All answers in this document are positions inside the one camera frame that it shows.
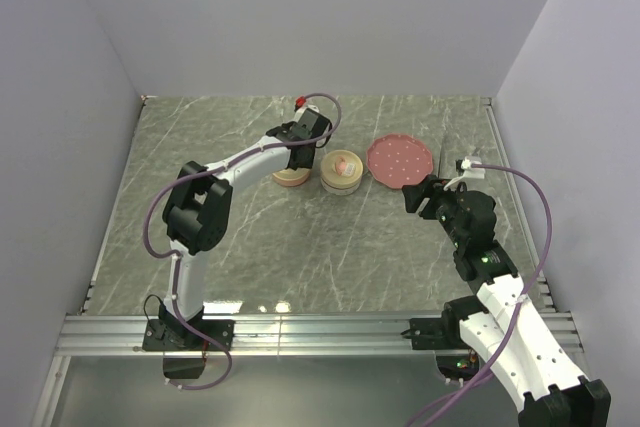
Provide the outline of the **cream lid with label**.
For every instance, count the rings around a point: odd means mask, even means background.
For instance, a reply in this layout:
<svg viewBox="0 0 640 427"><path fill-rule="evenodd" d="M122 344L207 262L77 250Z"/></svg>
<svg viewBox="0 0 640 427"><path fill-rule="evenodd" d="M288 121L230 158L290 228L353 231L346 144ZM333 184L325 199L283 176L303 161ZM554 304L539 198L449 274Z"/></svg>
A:
<svg viewBox="0 0 640 427"><path fill-rule="evenodd" d="M321 179L338 186L348 187L361 181L364 167L361 159L348 150L334 150L327 153L320 164Z"/></svg>

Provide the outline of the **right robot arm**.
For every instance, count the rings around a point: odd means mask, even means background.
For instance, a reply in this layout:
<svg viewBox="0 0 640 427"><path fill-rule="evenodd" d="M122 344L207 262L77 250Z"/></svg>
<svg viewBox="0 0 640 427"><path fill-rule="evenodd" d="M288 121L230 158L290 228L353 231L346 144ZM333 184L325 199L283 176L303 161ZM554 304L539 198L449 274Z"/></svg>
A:
<svg viewBox="0 0 640 427"><path fill-rule="evenodd" d="M460 390L439 400L425 420L431 426L471 388L498 380L514 403L521 426L604 426L611 395L566 354L533 305L515 264L495 238L495 200L458 179L426 176L402 188L405 208L435 220L454 246L454 263L472 295L448 302L441 335L465 345L483 364Z"/></svg>

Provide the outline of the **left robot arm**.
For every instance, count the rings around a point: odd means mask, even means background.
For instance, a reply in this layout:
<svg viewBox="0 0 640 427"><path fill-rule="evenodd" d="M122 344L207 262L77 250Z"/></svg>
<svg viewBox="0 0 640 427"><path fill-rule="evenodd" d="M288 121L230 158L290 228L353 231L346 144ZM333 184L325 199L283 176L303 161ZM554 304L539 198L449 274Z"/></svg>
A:
<svg viewBox="0 0 640 427"><path fill-rule="evenodd" d="M164 306L173 316L166 337L178 348L195 346L202 335L197 320L204 310L208 252L226 234L232 201L246 188L273 173L313 166L316 143L333 124L312 107L270 129L251 147L224 160L185 164L162 213L172 251L169 289Z"/></svg>

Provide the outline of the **pink bowl white inside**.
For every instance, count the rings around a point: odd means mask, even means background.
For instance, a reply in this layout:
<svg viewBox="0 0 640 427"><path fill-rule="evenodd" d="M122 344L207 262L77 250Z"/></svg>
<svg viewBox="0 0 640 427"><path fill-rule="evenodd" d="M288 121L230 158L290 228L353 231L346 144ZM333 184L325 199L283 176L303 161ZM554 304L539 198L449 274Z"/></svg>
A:
<svg viewBox="0 0 640 427"><path fill-rule="evenodd" d="M301 178L295 178L295 179L273 177L273 180L276 184L282 187L293 188L293 187L301 186L304 183L306 183L308 181L308 177L301 177Z"/></svg>

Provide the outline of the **steel bowl red band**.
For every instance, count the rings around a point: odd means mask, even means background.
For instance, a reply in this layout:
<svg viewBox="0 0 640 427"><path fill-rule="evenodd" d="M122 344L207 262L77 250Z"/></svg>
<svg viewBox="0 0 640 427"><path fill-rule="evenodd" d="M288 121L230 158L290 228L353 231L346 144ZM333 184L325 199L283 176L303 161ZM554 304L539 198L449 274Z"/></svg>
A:
<svg viewBox="0 0 640 427"><path fill-rule="evenodd" d="M324 178L321 179L322 187L330 194L337 195L337 196L347 196L347 195L353 194L355 191L358 190L360 184L361 184L361 181L358 180L355 184L348 187L344 187L344 186L336 187L328 183Z"/></svg>

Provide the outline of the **pink octagonal plate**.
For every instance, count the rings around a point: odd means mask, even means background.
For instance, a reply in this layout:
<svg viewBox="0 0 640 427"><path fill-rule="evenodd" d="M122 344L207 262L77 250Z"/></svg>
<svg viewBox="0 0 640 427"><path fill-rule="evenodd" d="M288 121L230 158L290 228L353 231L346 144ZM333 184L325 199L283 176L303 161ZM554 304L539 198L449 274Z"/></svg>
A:
<svg viewBox="0 0 640 427"><path fill-rule="evenodd" d="M393 190L419 184L434 170L432 153L424 143L397 133L373 141L366 151L366 165L377 182Z"/></svg>

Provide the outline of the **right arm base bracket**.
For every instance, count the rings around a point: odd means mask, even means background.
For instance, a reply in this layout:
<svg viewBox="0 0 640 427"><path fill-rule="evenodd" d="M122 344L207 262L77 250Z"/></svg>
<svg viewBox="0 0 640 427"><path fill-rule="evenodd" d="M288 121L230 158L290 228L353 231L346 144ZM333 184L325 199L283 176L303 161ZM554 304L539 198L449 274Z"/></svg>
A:
<svg viewBox="0 0 640 427"><path fill-rule="evenodd" d="M413 350L467 349L461 340L459 329L442 318L411 318L409 327L401 332L403 339L411 342Z"/></svg>

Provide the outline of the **aluminium front rail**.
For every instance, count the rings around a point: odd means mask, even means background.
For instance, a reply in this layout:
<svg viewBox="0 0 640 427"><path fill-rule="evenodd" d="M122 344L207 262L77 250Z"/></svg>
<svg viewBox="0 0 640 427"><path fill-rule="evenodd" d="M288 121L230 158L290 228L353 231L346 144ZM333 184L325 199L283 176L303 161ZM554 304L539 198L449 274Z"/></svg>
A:
<svg viewBox="0 0 640 427"><path fill-rule="evenodd" d="M412 318L437 319L432 312L378 312L330 315L224 315L234 322L230 353L239 357L412 356L402 332ZM192 351L147 351L143 316L69 316L63 323L56 357L195 358Z"/></svg>

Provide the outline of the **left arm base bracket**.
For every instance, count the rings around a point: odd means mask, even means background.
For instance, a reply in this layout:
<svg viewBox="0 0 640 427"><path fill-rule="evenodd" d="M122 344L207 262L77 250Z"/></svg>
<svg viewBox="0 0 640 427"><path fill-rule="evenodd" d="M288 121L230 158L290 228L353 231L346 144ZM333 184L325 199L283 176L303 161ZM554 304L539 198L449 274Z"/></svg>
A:
<svg viewBox="0 0 640 427"><path fill-rule="evenodd" d="M160 300L157 295L149 294L143 303L146 327L142 350L164 355L163 375L169 384L178 386L181 381L198 380L205 371L210 352L230 357L235 329L233 320L206 319L204 309L201 309L183 325L163 303L159 304L157 317L151 318L146 310L150 298Z"/></svg>

